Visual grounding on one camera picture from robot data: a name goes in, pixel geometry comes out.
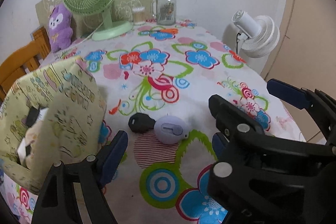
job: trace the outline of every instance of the door frame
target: door frame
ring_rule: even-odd
[[[275,47],[275,49],[273,51],[271,51],[271,53],[268,56],[268,59],[265,63],[265,66],[262,70],[262,72],[260,73],[260,76],[266,80],[266,77],[268,76],[268,73],[270,72],[275,59],[278,56],[278,53],[280,51],[282,42],[286,36],[287,30],[288,30],[288,26],[290,24],[290,20],[292,17],[292,13],[293,13],[293,8],[294,8],[294,2],[295,0],[286,0],[286,4],[285,4],[285,9],[283,11],[283,16],[282,16],[282,21],[280,24],[280,39],[279,39],[279,43],[277,44],[277,46]]]

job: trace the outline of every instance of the table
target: table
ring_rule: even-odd
[[[103,189],[120,224],[222,222],[227,211],[206,192],[209,167],[216,160],[211,138],[218,130],[208,109],[213,94],[258,121],[266,134],[304,141],[281,101],[267,92],[265,81],[227,45],[190,20],[170,27],[147,22],[115,39],[80,41],[50,54],[42,65],[81,55],[107,102],[100,145],[109,143],[118,130],[128,132],[123,160]],[[136,112],[155,120],[180,117],[192,131],[187,140],[164,145],[152,132],[130,131],[128,120]],[[32,206],[25,210],[20,198],[24,190],[8,179],[5,195],[20,199],[10,206],[17,208],[22,223],[29,223],[36,196],[27,193]],[[76,194],[83,223],[89,223],[81,193]]]

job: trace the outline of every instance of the white tower fan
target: white tower fan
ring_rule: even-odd
[[[269,54],[278,44],[279,28],[269,16],[252,18],[247,12],[239,10],[232,17],[232,22],[241,30],[238,41],[243,41],[241,50],[251,58]]]

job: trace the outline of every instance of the cloth bag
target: cloth bag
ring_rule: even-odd
[[[30,107],[48,108],[34,144],[31,169],[18,164],[16,152]],[[13,84],[0,109],[0,168],[38,194],[54,162],[79,162],[98,152],[106,102],[81,57],[53,63]]]

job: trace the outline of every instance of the purple plush toy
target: purple plush toy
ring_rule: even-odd
[[[49,17],[49,41],[52,52],[70,46],[73,31],[70,27],[71,12],[63,3],[56,5]]]

